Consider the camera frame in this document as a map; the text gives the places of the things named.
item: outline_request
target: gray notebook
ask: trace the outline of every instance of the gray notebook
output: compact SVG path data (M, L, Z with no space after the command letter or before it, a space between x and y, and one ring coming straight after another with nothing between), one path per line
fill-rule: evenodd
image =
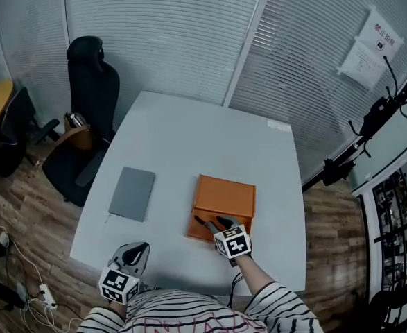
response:
M112 197L109 212L143 222L153 189L155 174L125 166Z

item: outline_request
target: sleeve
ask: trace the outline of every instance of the sleeve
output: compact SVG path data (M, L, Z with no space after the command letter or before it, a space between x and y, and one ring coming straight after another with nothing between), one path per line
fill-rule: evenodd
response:
M125 322L113 311L104 308L93 308L80 326L77 333L117 333Z
M261 288L244 311L264 322L270 333L322 333L319 321L300 298L271 282Z

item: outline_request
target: white sticker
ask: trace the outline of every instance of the white sticker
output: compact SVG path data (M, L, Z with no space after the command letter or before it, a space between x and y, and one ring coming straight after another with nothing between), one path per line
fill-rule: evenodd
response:
M338 74L344 73L367 89L372 89L385 73L404 39L400 37L373 6L359 36L345 58Z
M276 128L282 132L293 133L291 126L287 125L286 123L282 123L282 122L268 120L268 127Z

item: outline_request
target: window blinds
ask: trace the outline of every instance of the window blinds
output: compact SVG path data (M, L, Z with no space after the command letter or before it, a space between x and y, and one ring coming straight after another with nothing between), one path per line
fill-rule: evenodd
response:
M42 123L71 109L62 0L0 0L0 40L16 87Z
M393 90L387 71L369 91L337 75L370 5L405 38L392 61L407 77L407 0L268 0L234 91L231 108L292 125L302 181L351 144L375 100Z
M221 105L257 0L66 0L69 39L96 35L121 78L116 122L141 90Z

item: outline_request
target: wooden box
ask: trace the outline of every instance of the wooden box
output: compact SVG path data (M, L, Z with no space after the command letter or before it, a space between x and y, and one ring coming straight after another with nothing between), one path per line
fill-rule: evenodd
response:
M221 230L225 228L217 221L217 216L233 216L245 225L249 234L256 208L256 187L229 180L200 175L196 196L191 211L187 236L212 241L212 233L194 219L200 217L207 222L212 220Z

